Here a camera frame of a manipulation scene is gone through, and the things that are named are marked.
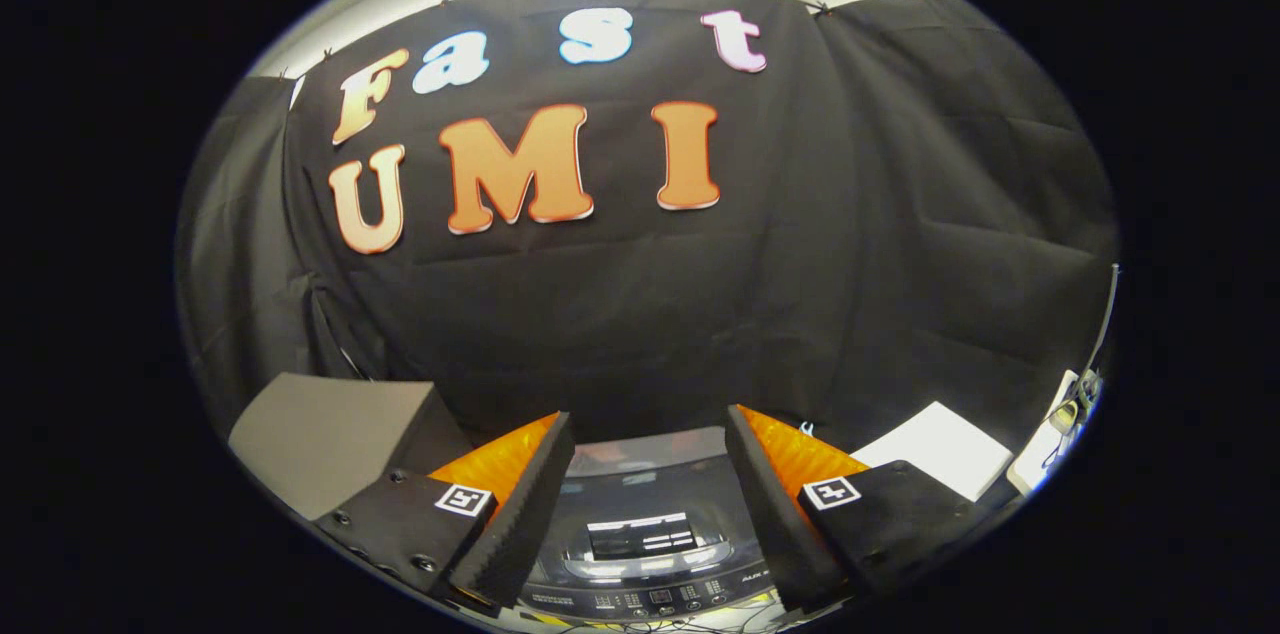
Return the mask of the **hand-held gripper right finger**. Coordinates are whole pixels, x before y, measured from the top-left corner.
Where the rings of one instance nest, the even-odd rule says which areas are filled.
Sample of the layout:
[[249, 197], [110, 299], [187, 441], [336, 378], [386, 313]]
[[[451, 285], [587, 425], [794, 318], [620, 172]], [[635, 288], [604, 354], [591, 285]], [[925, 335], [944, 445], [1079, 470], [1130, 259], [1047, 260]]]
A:
[[786, 608], [815, 612], [902, 589], [975, 530], [966, 497], [905, 460], [868, 465], [732, 403], [724, 446]]

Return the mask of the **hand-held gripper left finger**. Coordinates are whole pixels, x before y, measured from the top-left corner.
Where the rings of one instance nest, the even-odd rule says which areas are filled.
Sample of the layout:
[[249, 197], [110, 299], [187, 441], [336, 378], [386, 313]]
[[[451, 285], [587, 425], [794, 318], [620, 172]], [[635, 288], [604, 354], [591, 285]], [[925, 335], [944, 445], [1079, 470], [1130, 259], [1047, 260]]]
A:
[[416, 594], [512, 608], [550, 526], [575, 441], [553, 412], [438, 467], [387, 470], [315, 526]]

